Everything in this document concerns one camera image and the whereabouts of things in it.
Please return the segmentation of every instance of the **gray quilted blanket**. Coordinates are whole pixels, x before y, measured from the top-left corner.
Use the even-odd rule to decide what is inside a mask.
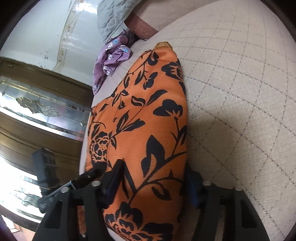
[[[142,0],[102,0],[98,5],[97,25],[106,43]]]

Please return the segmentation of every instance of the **couch cushion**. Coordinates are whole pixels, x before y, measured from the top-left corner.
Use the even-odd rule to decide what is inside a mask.
[[[183,69],[190,165],[218,186],[242,187],[270,240],[283,240],[296,222],[296,43],[259,0],[218,1],[136,42],[94,105],[160,41]],[[191,239],[194,212],[187,210],[180,240]]]

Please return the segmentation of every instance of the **purple cloth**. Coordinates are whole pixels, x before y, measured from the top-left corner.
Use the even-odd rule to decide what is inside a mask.
[[[129,39],[127,32],[123,30],[120,35],[103,46],[94,66],[94,95],[98,93],[106,76],[116,70],[119,62],[129,59],[131,49],[126,46],[127,44]]]

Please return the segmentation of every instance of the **quilted fabric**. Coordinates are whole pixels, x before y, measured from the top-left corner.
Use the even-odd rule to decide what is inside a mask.
[[[296,222],[295,41],[259,0],[217,1],[137,41],[93,104],[160,41],[173,46],[182,65],[190,165],[218,186],[241,186],[270,240],[284,240]],[[197,217],[186,205],[176,240],[191,240]]]
[[[97,26],[106,43],[142,0],[102,0],[98,4]]]

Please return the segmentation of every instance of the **orange garment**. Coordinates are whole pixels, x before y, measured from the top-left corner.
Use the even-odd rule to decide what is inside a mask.
[[[86,171],[125,161],[108,228],[125,240],[173,240],[186,161],[187,104],[180,62],[158,43],[91,112]]]

